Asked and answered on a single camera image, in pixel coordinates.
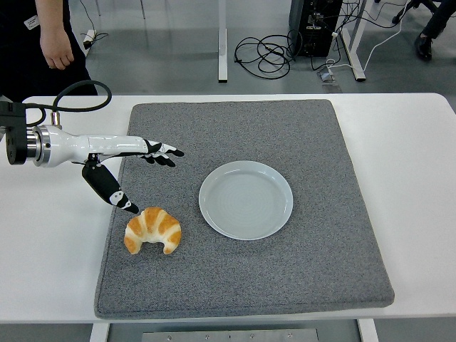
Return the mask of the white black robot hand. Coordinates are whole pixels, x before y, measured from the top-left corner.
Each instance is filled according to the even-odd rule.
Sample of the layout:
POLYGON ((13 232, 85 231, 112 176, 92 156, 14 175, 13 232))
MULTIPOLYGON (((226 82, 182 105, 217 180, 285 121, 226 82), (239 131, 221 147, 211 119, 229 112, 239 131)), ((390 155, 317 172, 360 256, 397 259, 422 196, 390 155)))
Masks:
POLYGON ((55 167, 64 162, 83 166, 83 179, 106 203, 137 214, 138 207, 122 191, 119 182, 102 164, 112 157, 137 156, 150 164, 174 167, 169 155, 184 155, 176 147, 161 142, 127 135, 71 135, 61 129, 42 127, 42 149, 38 160, 43 166, 55 167))

